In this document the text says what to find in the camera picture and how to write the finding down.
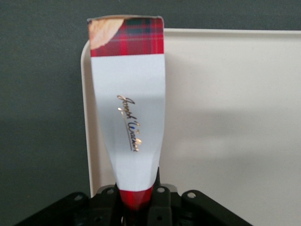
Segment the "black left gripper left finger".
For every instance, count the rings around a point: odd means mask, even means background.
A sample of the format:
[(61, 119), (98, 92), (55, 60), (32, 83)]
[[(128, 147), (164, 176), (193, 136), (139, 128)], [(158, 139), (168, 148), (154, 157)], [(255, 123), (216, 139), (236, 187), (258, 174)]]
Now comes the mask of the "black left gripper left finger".
[(17, 223), (17, 226), (121, 226), (123, 204), (116, 185), (89, 198), (75, 192)]

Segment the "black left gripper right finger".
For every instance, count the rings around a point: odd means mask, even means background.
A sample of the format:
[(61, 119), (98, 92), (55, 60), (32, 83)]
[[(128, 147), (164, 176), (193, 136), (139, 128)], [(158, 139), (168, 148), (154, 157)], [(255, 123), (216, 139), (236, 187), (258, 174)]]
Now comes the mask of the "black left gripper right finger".
[(148, 210), (149, 226), (249, 226), (250, 223), (198, 190), (182, 195), (160, 182), (157, 171)]

